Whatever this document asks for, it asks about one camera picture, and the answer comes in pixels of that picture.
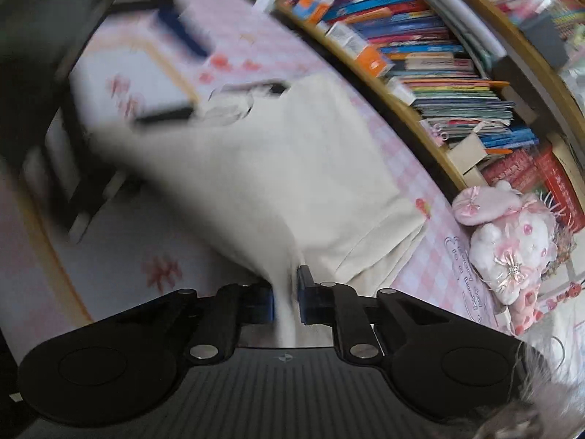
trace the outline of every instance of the bookshelf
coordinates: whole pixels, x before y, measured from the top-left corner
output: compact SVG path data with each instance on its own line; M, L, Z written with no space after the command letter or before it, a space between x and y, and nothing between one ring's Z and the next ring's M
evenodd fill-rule
M325 36L325 33L317 28L317 26L309 24L299 18L297 18L283 0L276 1L276 10L286 16L295 26L299 27L311 36L320 45L325 47L331 54L333 54L341 63L347 66L352 72L358 76L362 82L368 85L375 94L404 122L409 130L421 141L426 150L429 151L431 156L437 161L437 163L443 168L447 176L451 179L454 185L459 190L467 188L467 184L463 178L463 174L459 173L455 165L449 158L449 149L446 146L437 147L435 142L431 140L425 129L420 125L420 115L413 108L407 106L400 99L393 96L388 92L387 87L381 80L375 78L361 66L355 63L345 51L338 46L337 43L331 41Z
M540 84L549 93L567 121L581 147L585 147L585 117L557 72L514 26L508 17L488 0L463 0L490 25L524 60Z

